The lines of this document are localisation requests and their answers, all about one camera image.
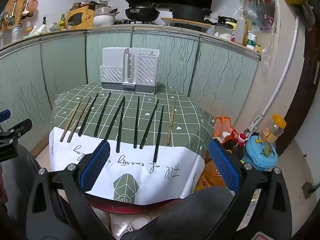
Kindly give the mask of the black chopstick five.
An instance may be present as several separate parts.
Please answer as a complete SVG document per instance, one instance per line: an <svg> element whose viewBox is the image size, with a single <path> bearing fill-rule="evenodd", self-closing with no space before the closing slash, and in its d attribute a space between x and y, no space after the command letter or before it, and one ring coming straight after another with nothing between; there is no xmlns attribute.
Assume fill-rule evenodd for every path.
<svg viewBox="0 0 320 240"><path fill-rule="evenodd" d="M137 148L140 96L137 99L133 148Z"/></svg>

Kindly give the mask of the white pipe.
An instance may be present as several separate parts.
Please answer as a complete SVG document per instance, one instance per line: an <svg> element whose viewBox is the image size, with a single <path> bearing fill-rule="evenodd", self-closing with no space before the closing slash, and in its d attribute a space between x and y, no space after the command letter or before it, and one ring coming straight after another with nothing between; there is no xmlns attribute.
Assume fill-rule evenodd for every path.
<svg viewBox="0 0 320 240"><path fill-rule="evenodd" d="M287 61L286 61L286 64L285 64L285 67L283 69L283 72L280 76L280 79L269 99L269 101L267 102L266 106L264 107L263 111L258 115L256 116L253 121L248 125L248 127L244 130L244 134L247 136L247 139L250 138L250 136L255 132L255 130L257 129L258 127L258 124L259 122L261 122L261 120L264 118L266 112L268 111L268 109L271 107L274 99L276 98L282 84L283 84L283 81L286 77L286 74L287 74L287 71L289 69L289 66L291 64L291 61L292 61L292 57L293 57L293 53L295 51L295 47L296 47L296 42L297 42L297 36L298 36L298 27L299 27L299 17L296 15L295 16L295 29L294 29L294 33L293 33L293 39L292 39L292 43L291 43L291 48L290 48L290 52L289 52L289 55L287 57Z"/></svg>

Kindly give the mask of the black chopstick seven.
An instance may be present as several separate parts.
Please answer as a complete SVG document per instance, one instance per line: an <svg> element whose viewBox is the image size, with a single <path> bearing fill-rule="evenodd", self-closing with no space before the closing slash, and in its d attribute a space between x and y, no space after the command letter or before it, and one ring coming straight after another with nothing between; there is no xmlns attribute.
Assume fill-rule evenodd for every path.
<svg viewBox="0 0 320 240"><path fill-rule="evenodd" d="M162 106L161 117L160 117L160 120L159 120L157 139L156 139L156 144L155 144L155 152L154 152L154 155L153 155L153 163L154 164L157 163L158 149L159 149L159 145L160 145L160 141L161 141L163 113L164 113L164 106Z"/></svg>

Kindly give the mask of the yellow lid glass jar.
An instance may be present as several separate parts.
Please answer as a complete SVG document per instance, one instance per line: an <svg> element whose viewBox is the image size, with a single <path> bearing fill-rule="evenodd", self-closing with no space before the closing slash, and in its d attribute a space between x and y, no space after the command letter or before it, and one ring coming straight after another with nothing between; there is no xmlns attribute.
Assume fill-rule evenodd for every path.
<svg viewBox="0 0 320 240"><path fill-rule="evenodd" d="M259 138L263 144L274 144L282 135L285 127L286 121L284 118L279 114L274 114L272 119L263 127Z"/></svg>

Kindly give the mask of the black cooking pot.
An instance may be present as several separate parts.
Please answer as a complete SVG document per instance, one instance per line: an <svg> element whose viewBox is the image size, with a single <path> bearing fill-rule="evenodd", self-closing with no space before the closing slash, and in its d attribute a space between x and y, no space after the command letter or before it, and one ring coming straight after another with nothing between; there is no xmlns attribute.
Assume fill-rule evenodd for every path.
<svg viewBox="0 0 320 240"><path fill-rule="evenodd" d="M172 17L195 22L203 22L206 16L209 16L212 11L206 8L198 8L191 5L175 5L169 9Z"/></svg>

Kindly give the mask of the black wok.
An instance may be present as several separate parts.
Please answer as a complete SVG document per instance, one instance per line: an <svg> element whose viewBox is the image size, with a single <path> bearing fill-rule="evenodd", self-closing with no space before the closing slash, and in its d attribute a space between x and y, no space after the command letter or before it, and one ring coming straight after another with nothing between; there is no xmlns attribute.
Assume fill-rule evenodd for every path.
<svg viewBox="0 0 320 240"><path fill-rule="evenodd" d="M153 6L141 5L132 0L125 0L129 7L125 10L127 18L134 22L150 23L160 15L160 12Z"/></svg>

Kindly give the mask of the orange plastic bag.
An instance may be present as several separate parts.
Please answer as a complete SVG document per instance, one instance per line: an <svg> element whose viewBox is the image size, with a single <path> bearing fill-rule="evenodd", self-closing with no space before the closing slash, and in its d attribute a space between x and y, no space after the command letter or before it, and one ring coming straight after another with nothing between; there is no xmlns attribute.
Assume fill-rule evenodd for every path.
<svg viewBox="0 0 320 240"><path fill-rule="evenodd" d="M227 136L231 135L233 129L230 117L218 116L215 119L213 137L224 141Z"/></svg>

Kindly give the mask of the wooden chopstick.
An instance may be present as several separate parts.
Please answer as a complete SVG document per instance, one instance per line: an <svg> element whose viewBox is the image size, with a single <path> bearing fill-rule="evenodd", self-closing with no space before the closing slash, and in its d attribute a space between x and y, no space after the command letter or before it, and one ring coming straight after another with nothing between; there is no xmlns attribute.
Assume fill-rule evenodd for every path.
<svg viewBox="0 0 320 240"><path fill-rule="evenodd" d="M175 115L175 106L176 106L176 101L174 101L173 107L171 109L169 130L168 130L168 136L167 136L167 145L170 145L170 142L171 142L172 127L173 127L174 115Z"/></svg>
<svg viewBox="0 0 320 240"><path fill-rule="evenodd" d="M84 108L81 110L78 118L76 119L76 122L75 122L73 128L71 129L70 135L69 135L69 137L68 137L68 139L67 139L67 142L68 142L68 143L71 142L72 137L73 137L73 134L74 134L75 130L77 129L77 127L78 127L78 125L79 125L79 122L80 122L80 120L81 120L81 118L82 118L82 116L83 116L83 114L84 114L84 111L85 111L85 109L87 108L90 100L91 100L91 96L89 97L88 101L86 102Z"/></svg>
<svg viewBox="0 0 320 240"><path fill-rule="evenodd" d="M67 122L67 124L66 124L66 126L65 126L65 129L64 129L64 131L63 131L63 134L61 135L60 142L63 142L63 140L64 140L64 138L65 138L65 136L66 136L66 133L67 133L67 131L68 131L70 125L71 125L71 122L73 121L73 118L74 118L74 116L75 116L75 114L76 114L76 112L77 112L77 110L78 110L81 102L82 102L82 98L80 98L80 100L79 100L79 102L77 103L76 107L73 109L73 111L72 111L72 113L71 113L71 116L70 116L70 118L68 119L68 122Z"/></svg>

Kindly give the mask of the green checkered tablecloth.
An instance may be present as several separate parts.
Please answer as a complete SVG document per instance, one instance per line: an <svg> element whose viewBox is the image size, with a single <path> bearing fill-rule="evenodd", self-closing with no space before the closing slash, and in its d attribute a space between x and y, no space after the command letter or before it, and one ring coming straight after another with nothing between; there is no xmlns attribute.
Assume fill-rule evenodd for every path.
<svg viewBox="0 0 320 240"><path fill-rule="evenodd" d="M107 200L136 205L149 205L185 198L191 194L204 169L204 158L208 143L212 139L215 118L187 96L163 84L158 84L154 95L111 91L112 94L96 138L93 135L94 130L109 92L98 83L90 83L57 96L54 102L49 135L51 169L53 171L63 170L69 164L79 163L86 154L92 153L104 140L116 109L125 96L120 153L116 152L116 144L121 109L107 140L111 149L110 156L90 194ZM83 119L97 93L99 95L88 117L84 132L79 137L78 133ZM71 142L68 143L67 139L71 129L90 96L91 100ZM140 96L138 140L137 148L133 148L138 96ZM60 142L68 119L80 98L82 98L82 102L63 142ZM146 143L143 149L140 149L140 142L157 100L159 100L159 104ZM167 145L174 101L176 101L176 106L171 142L170 145ZM153 155L162 106L164 106L164 113L161 141L157 163L154 164Z"/></svg>

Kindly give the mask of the clear salt container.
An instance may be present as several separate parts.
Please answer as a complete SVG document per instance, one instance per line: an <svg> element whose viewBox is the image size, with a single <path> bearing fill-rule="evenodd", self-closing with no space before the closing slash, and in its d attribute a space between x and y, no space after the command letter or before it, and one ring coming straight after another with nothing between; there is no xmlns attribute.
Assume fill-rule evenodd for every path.
<svg viewBox="0 0 320 240"><path fill-rule="evenodd" d="M228 23L217 23L214 27L214 36L231 41L233 26Z"/></svg>

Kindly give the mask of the black chopstick one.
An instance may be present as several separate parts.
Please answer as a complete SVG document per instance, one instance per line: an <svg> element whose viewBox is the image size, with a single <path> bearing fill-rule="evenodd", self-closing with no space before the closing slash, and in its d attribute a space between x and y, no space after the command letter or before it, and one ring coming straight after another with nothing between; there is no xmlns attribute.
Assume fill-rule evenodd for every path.
<svg viewBox="0 0 320 240"><path fill-rule="evenodd" d="M92 110L94 104L95 104L95 101L97 100L98 95L99 95L99 93L97 93L96 96L94 97L94 99L92 100L91 105L90 105L90 107L89 107L89 109L88 109L88 111L87 111L87 113L86 113L86 115L85 115L85 117L83 119L83 122L81 124L80 130L79 130L79 133L78 133L79 137L82 136L82 134L84 132L88 117L89 117L89 115L91 113L91 110Z"/></svg>

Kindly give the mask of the blue plastic container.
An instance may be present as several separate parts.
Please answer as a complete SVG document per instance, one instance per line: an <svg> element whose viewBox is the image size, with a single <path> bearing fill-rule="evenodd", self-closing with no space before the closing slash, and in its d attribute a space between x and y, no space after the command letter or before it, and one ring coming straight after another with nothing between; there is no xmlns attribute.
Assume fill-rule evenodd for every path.
<svg viewBox="0 0 320 240"><path fill-rule="evenodd" d="M245 144L242 161L256 170L271 171L277 166L278 155L273 146L260 141L259 135L252 135Z"/></svg>

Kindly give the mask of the white squeeze bottle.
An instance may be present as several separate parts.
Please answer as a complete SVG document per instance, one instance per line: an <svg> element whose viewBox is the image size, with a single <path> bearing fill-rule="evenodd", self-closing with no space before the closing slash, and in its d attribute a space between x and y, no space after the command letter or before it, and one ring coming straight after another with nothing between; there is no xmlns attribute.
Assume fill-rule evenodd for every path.
<svg viewBox="0 0 320 240"><path fill-rule="evenodd" d="M245 33L246 33L246 20L243 16L240 16L237 20L234 42L238 44L243 44Z"/></svg>

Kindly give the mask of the green glass bottle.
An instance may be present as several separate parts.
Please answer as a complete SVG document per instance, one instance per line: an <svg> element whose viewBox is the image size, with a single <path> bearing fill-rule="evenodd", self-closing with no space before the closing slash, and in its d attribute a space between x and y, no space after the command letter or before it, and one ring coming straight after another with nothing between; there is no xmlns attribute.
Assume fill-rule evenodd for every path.
<svg viewBox="0 0 320 240"><path fill-rule="evenodd" d="M65 29L66 29L66 19L65 19L65 14L62 14L60 19L60 30L65 30Z"/></svg>

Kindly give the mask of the yellow cooking oil jug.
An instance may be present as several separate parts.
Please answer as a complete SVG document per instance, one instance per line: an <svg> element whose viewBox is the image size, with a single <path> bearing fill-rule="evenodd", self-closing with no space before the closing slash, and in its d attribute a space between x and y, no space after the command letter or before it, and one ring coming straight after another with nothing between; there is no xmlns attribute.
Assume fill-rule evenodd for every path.
<svg viewBox="0 0 320 240"><path fill-rule="evenodd" d="M227 187L215 163L211 160L205 165L194 192L212 186Z"/></svg>

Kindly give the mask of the white rice cooker pot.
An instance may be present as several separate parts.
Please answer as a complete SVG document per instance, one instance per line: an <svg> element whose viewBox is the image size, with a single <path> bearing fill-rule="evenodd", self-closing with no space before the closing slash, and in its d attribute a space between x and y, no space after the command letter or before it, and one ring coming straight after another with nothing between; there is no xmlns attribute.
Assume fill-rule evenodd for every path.
<svg viewBox="0 0 320 240"><path fill-rule="evenodd" d="M93 16L93 27L105 27L114 25L118 8L101 7Z"/></svg>

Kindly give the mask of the hanging wooden cutting board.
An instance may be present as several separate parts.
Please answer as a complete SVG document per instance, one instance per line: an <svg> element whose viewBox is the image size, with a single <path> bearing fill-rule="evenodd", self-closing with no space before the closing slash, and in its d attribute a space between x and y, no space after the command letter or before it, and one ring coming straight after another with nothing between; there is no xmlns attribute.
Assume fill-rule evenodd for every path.
<svg viewBox="0 0 320 240"><path fill-rule="evenodd" d="M22 11L24 10L25 0L9 0L4 9L4 18L1 25L1 33L11 30L13 27L20 24ZM8 25L11 20L11 16L14 16L14 23Z"/></svg>

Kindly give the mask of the yellow microwave oven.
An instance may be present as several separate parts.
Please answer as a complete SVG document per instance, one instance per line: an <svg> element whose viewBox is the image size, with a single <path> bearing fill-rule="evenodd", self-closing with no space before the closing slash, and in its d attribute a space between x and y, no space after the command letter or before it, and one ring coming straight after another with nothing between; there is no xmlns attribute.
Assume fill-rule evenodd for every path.
<svg viewBox="0 0 320 240"><path fill-rule="evenodd" d="M67 13L67 25L71 29L89 29L93 27L95 5L86 5Z"/></svg>

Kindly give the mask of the dark soy sauce bottle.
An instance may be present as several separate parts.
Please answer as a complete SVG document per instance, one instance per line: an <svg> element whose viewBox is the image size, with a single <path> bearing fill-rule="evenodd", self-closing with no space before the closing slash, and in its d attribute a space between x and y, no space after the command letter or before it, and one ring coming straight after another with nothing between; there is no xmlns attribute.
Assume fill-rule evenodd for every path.
<svg viewBox="0 0 320 240"><path fill-rule="evenodd" d="M238 137L225 141L223 143L223 148L241 160L244 157L246 138L246 135L241 133Z"/></svg>

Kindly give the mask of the green label white bottle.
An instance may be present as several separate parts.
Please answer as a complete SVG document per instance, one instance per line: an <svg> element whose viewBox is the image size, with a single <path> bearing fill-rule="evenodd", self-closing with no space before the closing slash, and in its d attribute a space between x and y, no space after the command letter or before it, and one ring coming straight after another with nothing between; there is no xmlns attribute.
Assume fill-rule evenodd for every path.
<svg viewBox="0 0 320 240"><path fill-rule="evenodd" d="M246 47L250 50L255 50L255 44L257 39L256 32L257 32L256 22L252 21L252 26L251 26L251 29L248 31L247 43L246 43Z"/></svg>

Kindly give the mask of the white utensil holder rack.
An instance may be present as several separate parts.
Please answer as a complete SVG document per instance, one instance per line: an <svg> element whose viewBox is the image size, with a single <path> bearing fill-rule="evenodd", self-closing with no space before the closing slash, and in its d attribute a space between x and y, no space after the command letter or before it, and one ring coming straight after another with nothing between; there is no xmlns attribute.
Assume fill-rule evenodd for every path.
<svg viewBox="0 0 320 240"><path fill-rule="evenodd" d="M103 48L100 66L102 88L153 95L159 54L160 50L149 48Z"/></svg>

